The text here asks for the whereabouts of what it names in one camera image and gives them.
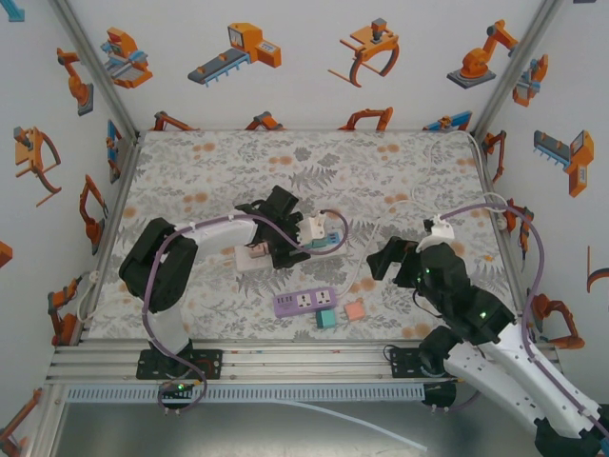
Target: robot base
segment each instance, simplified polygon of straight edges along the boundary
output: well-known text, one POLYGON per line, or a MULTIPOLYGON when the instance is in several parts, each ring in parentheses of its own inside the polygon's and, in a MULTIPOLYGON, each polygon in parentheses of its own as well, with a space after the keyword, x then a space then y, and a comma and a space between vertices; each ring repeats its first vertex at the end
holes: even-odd
MULTIPOLYGON (((187 360, 199 368, 207 379, 220 379, 222 371, 222 351, 219 349, 189 349, 187 360)), ((171 371, 173 360, 160 353, 156 348, 140 352, 135 378, 140 380, 168 380, 180 376, 171 371)), ((197 373, 190 371, 183 379, 198 379, 197 373)))
POLYGON ((393 379, 455 378, 455 376, 445 371, 436 374, 425 369, 421 361, 421 350, 419 348, 392 348, 388 353, 393 379))
POLYGON ((485 83, 486 81, 495 79, 496 76, 497 75, 494 72, 489 70, 486 72, 486 74, 484 76, 481 76, 480 78, 474 78, 474 79, 463 78, 461 76, 461 69, 451 71, 450 73, 448 73, 446 75, 446 77, 448 79, 450 79, 453 83, 455 83, 458 86, 461 86, 464 89, 469 89, 469 88, 473 88, 474 86, 478 86, 482 83, 485 83))
POLYGON ((85 105, 81 106, 81 105, 78 105, 78 103, 76 103, 78 105, 78 115, 79 116, 84 116, 85 114, 88 114, 93 111, 93 85, 87 84, 87 89, 88 89, 88 100, 85 103, 85 105))

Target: cable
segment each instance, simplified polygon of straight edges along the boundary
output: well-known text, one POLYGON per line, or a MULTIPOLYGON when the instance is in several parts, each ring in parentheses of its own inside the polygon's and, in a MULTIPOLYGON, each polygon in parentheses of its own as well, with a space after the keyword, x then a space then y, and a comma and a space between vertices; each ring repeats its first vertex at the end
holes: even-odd
MULTIPOLYGON (((154 261, 152 262, 152 267, 150 268, 150 275, 148 276, 146 292, 144 294, 144 304, 142 305, 142 324, 144 325, 144 329, 146 330, 146 333, 150 339, 150 342, 157 349, 159 349, 159 351, 161 351, 161 353, 163 353, 166 357, 169 357, 169 358, 175 360, 179 364, 192 369, 192 371, 194 371, 197 374, 197 376, 201 379, 200 382, 203 383, 203 388, 201 389, 201 393, 199 394, 199 396, 197 398, 195 398, 187 406, 185 406, 181 409, 176 409, 176 414, 180 414, 180 411, 183 411, 183 412, 188 411, 189 409, 195 407, 199 402, 201 402, 201 400, 203 400, 203 398, 207 394, 207 378, 206 378, 206 375, 203 373, 203 371, 200 368, 196 367, 194 364, 191 364, 188 360, 183 359, 179 355, 171 352, 168 348, 166 348, 156 338, 156 335, 154 334, 154 331, 152 330, 152 327, 150 326, 150 322, 148 320, 148 311, 150 309, 150 298, 152 296, 154 280, 156 278, 156 273, 159 270, 159 267, 161 265, 161 258, 163 257, 163 254, 165 254, 165 251, 167 250, 167 246, 169 246, 169 244, 178 236, 188 233, 192 230, 202 229, 203 227, 212 226, 214 224, 218 224, 218 223, 226 222, 226 221, 249 220, 249 221, 260 221, 264 224, 267 224, 269 227, 271 227, 277 233, 279 233, 292 247, 294 247, 296 250, 299 250, 300 252, 305 252, 310 255, 326 255, 326 254, 329 254, 331 252, 334 252, 334 251, 340 249, 343 246, 343 244, 346 242, 347 236, 349 234, 349 224, 348 224, 347 220, 344 218, 344 216, 342 214, 340 214, 338 211, 335 211, 334 209, 324 209, 320 212, 321 213, 330 212, 330 213, 338 216, 344 225, 344 237, 340 241, 340 243, 338 245, 336 245, 334 248, 330 248, 330 249, 323 250, 323 251, 310 250, 307 248, 303 248, 302 246, 300 246, 296 242, 294 242, 289 237, 289 235, 287 235, 285 232, 283 232, 272 221, 266 219, 265 217, 257 216, 255 214, 236 214, 236 215, 230 215, 230 216, 216 217, 214 219, 208 219, 206 221, 194 224, 193 226, 191 225, 191 226, 176 230, 173 233, 171 233, 163 241, 163 243, 159 247, 159 250, 156 251, 156 254, 154 256, 154 261)), ((165 393, 170 388, 171 388, 171 384, 161 386, 161 388, 159 389, 158 395, 157 395, 157 404, 159 405, 159 407, 161 407, 165 410, 166 414, 168 412, 168 408, 163 404, 163 393, 165 393)))
POLYGON ((533 226, 531 221, 528 221, 526 219, 526 217, 524 216, 524 214, 522 214, 520 211, 513 209, 512 207, 505 206, 505 205, 498 205, 496 203, 480 203, 477 205, 467 206, 467 207, 464 207, 461 209, 457 209, 455 211, 448 212, 448 213, 444 214, 441 218, 443 220, 449 219, 451 217, 456 216, 457 214, 461 214, 462 212, 466 212, 466 211, 469 211, 472 209, 486 208, 487 206, 492 206, 493 208, 496 208, 496 209, 503 209, 505 211, 510 211, 511 213, 517 215, 531 229, 531 232, 533 233, 533 236, 535 237, 535 241, 537 242, 538 250, 540 252, 540 262, 538 265, 537 274, 535 275, 535 280, 533 281, 533 286, 531 286, 531 288, 529 289, 529 294, 526 297, 526 303, 524 305, 524 312, 522 313, 521 337, 522 337, 522 345, 524 346, 524 350, 526 351, 529 358, 536 365, 536 367, 552 382, 552 384, 554 384, 554 386, 556 386, 556 388, 560 391, 560 393, 562 393, 562 395, 564 395, 569 400, 569 402, 571 402, 573 404, 573 406, 575 406, 577 408, 578 413, 581 414, 586 419, 588 419, 605 436, 605 438, 609 439, 609 430, 607 430, 590 413, 590 411, 587 411, 587 408, 584 405, 582 405, 578 401, 578 399, 575 398, 571 394, 571 392, 569 392, 566 389, 566 387, 560 383, 560 381, 550 372, 550 370, 548 368, 546 368, 545 365, 538 359, 536 354, 533 352, 533 349, 531 349, 532 343, 531 343, 531 340, 529 339, 527 329, 528 329, 528 324, 531 320, 533 297, 535 297, 535 295, 537 295, 537 291, 538 291, 540 281, 541 281, 541 276, 543 275, 543 267, 545 264, 545 249, 543 248, 543 242, 541 241, 540 233, 537 231, 535 226, 533 226))
POLYGON ((383 348, 383 357, 384 357, 384 360, 386 360, 387 362, 391 362, 391 359, 389 357, 387 357, 387 352, 386 351, 387 351, 388 348, 390 348, 390 349, 399 349, 399 348, 396 345, 386 345, 383 348))
POLYGON ((417 303, 417 290, 414 289, 412 291, 412 301, 415 303, 415 305, 417 306, 417 308, 422 309, 423 311, 425 311, 427 314, 430 314, 432 316, 434 316, 436 319, 441 319, 442 315, 441 314, 434 314, 433 312, 431 312, 429 309, 425 309, 423 308, 421 305, 419 305, 417 303))
POLYGON ((99 282, 99 271, 95 270, 92 271, 89 275, 88 275, 88 287, 87 290, 85 290, 85 293, 83 293, 83 295, 78 299, 78 303, 76 304, 76 319, 78 319, 80 322, 86 322, 89 319, 92 319, 93 316, 95 316, 100 309, 103 309, 105 307, 97 307, 97 309, 95 311, 90 312, 87 317, 83 317, 82 315, 82 307, 83 307, 83 303, 85 303, 85 299, 88 297, 89 293, 95 288, 95 285, 99 282))
MULTIPOLYGON (((458 209, 458 208, 454 208, 454 209, 432 209, 432 208, 426 207, 422 203, 418 202, 416 200, 415 196, 414 196, 415 190, 417 189, 417 187, 421 184, 422 181, 424 181, 429 176, 429 173, 431 172, 431 169, 433 168, 433 162, 432 162, 432 159, 431 159, 431 154, 433 152, 434 147, 436 147, 436 145, 438 145, 439 143, 444 141, 447 137, 454 136, 456 134, 458 134, 458 135, 465 135, 467 140, 474 145, 474 150, 476 151, 476 154, 478 155, 478 160, 479 160, 480 164, 481 165, 483 164, 483 161, 482 161, 482 152, 480 150, 480 146, 478 146, 478 143, 476 142, 476 140, 468 132, 466 132, 464 130, 449 131, 448 133, 443 135, 441 138, 437 139, 431 145, 431 147, 429 148, 429 153, 427 154, 427 171, 424 174, 420 175, 419 178, 417 178, 415 183, 410 188, 410 200, 412 200, 413 203, 415 205, 417 205, 420 209, 423 209, 423 210, 428 211, 428 212, 433 212, 433 213, 452 211, 452 210, 458 209)), ((482 194, 482 196, 487 196, 487 195, 488 196, 494 196, 494 197, 498 198, 501 202, 503 202, 504 205, 507 205, 507 202, 505 201, 505 199, 501 195, 499 195, 498 193, 495 193, 495 192, 485 192, 485 193, 482 194)), ((468 203, 466 203, 466 205, 471 205, 473 203, 475 203, 475 201, 468 202, 468 203)), ((499 210, 496 210, 496 209, 489 209, 489 211, 491 211, 491 212, 503 212, 503 211, 499 211, 499 210)))
POLYGON ((412 446, 425 453, 427 452, 427 447, 424 445, 421 445, 415 441, 409 440, 408 438, 404 438, 403 436, 398 435, 397 433, 394 433, 393 431, 389 431, 385 428, 375 426, 374 424, 370 424, 369 422, 363 421, 362 419, 358 419, 356 417, 347 416, 346 414, 341 414, 340 412, 333 411, 332 409, 326 409, 325 407, 309 405, 307 403, 288 402, 288 401, 282 401, 282 400, 274 400, 269 403, 275 404, 275 405, 286 405, 288 407, 302 407, 304 409, 311 409, 313 411, 321 412, 323 414, 329 414, 330 416, 338 417, 340 419, 344 419, 344 420, 352 422, 354 424, 358 424, 360 426, 371 428, 375 431, 382 433, 383 435, 393 438, 394 440, 398 440, 398 441, 404 443, 405 445, 412 446))
MULTIPOLYGON (((419 209, 422 209, 423 211, 426 211, 426 212, 429 212, 429 213, 432 213, 432 214, 438 214, 438 213, 442 213, 442 212, 448 212, 448 211, 457 210, 457 209, 432 209, 432 208, 426 207, 424 204, 422 204, 422 203, 420 203, 420 202, 418 202, 418 201, 416 201, 414 199, 414 189, 419 185, 419 183, 422 180, 424 180, 429 175, 429 172, 431 171, 431 168, 432 168, 431 151, 432 151, 432 149, 434 147, 436 147, 436 145, 439 144, 441 141, 444 141, 447 136, 454 135, 455 133, 466 135, 467 139, 471 143, 473 143, 474 149, 476 150, 476 153, 478 154, 479 160, 480 161, 482 160, 481 159, 481 151, 480 151, 480 147, 478 146, 478 143, 476 143, 476 140, 474 140, 474 138, 469 133, 467 133, 466 131, 463 131, 463 130, 450 131, 450 132, 446 133, 445 135, 443 135, 442 138, 439 138, 438 140, 436 140, 434 142, 434 144, 431 145, 431 148, 429 150, 429 154, 428 154, 429 165, 427 167, 427 172, 425 174, 422 174, 421 176, 419 176, 417 181, 415 181, 414 186, 410 189, 410 199, 409 200, 399 200, 399 201, 393 203, 392 205, 387 207, 387 209, 383 212, 383 214, 381 216, 379 216, 379 218, 377 219, 377 222, 376 222, 374 228, 372 229, 372 233, 370 234, 370 238, 368 239, 368 242, 363 247, 362 255, 358 259, 358 263, 356 264, 355 269, 353 270, 353 273, 351 273, 351 278, 347 282, 347 285, 344 288, 344 290, 338 294, 338 297, 337 297, 338 299, 344 298, 346 296, 346 294, 349 293, 349 290, 351 289, 351 287, 355 283, 355 281, 356 281, 356 279, 358 277, 358 273, 360 272, 360 268, 362 267, 363 259, 365 258, 366 254, 368 253, 368 250, 370 249, 370 246, 374 242, 374 237, 377 234, 377 231, 379 231, 379 228, 381 226, 381 222, 383 221, 383 218, 389 213, 389 211, 391 209, 393 209, 394 207, 396 207, 398 205, 408 203, 408 204, 416 205, 417 207, 419 207, 419 209)), ((498 193, 495 193, 495 192, 485 192, 485 193, 483 193, 481 195, 481 197, 486 197, 486 196, 495 197, 498 200, 500 200, 504 205, 507 206, 507 201, 501 195, 499 195, 498 193)), ((467 203, 465 203, 465 205, 472 205, 472 204, 474 204, 476 202, 476 200, 472 200, 471 202, 467 202, 467 203)), ((500 209, 493 209, 493 208, 487 208, 487 209, 490 212, 503 213, 503 210, 500 210, 500 209)))

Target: white power strip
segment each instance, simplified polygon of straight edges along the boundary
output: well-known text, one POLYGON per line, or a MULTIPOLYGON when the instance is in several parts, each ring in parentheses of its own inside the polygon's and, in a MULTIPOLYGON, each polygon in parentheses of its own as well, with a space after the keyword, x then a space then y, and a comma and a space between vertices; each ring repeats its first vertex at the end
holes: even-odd
MULTIPOLYGON (((339 233, 341 240, 343 240, 344 233, 341 229, 333 229, 331 231, 336 231, 339 233)), ((335 245, 328 245, 323 248, 313 248, 311 250, 317 251, 325 251, 331 249, 335 245)), ((311 258, 301 262, 303 264, 311 263, 311 262, 319 262, 325 259, 331 259, 333 257, 339 257, 341 255, 347 254, 346 243, 343 244, 339 249, 335 250, 332 253, 327 255, 311 255, 311 258)), ((245 273, 247 271, 254 271, 257 269, 265 269, 265 268, 273 268, 273 260, 270 255, 265 255, 264 257, 258 257, 257 259, 252 259, 249 257, 249 248, 246 246, 236 246, 235 247, 235 266, 238 272, 245 273)))

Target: pink block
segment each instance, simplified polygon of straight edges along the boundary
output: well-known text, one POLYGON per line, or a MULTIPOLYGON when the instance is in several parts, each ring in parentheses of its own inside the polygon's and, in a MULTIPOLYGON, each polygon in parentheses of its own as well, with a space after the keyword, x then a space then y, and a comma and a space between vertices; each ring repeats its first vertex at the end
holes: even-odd
POLYGON ((344 312, 349 321, 359 321, 365 317, 365 309, 362 302, 353 302, 344 306, 344 312))

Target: table surface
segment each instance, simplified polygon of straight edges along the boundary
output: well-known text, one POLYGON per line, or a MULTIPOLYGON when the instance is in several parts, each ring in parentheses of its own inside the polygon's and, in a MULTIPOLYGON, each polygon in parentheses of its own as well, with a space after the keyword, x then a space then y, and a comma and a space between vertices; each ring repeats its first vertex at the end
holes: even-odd
MULTIPOLYGON (((431 132, 186 131, 149 132, 140 153, 99 307, 89 338, 144 338, 141 301, 132 297, 118 269, 146 224, 164 217, 172 224, 228 214, 235 205, 266 198, 275 185, 294 193, 297 209, 337 209, 349 223, 348 253, 291 269, 235 269, 233 249, 195 264, 181 302, 185 328, 199 339, 420 339, 440 321, 416 308, 411 292, 375 282, 367 264, 337 308, 337 326, 317 329, 315 315, 277 319, 274 295, 330 285, 342 291, 368 242, 374 223, 385 215, 371 251, 392 235, 421 240, 422 220, 431 214, 407 200, 410 187, 432 167, 415 194, 427 207, 458 208, 481 195, 472 146, 465 136, 440 142, 431 132), (349 323, 346 303, 363 302, 366 316, 349 323)), ((489 213, 474 210, 451 219, 453 249, 465 261, 474 284, 514 308, 489 213)), ((329 220, 339 227, 340 220, 329 220)), ((430 308, 424 299, 422 305, 430 308)))

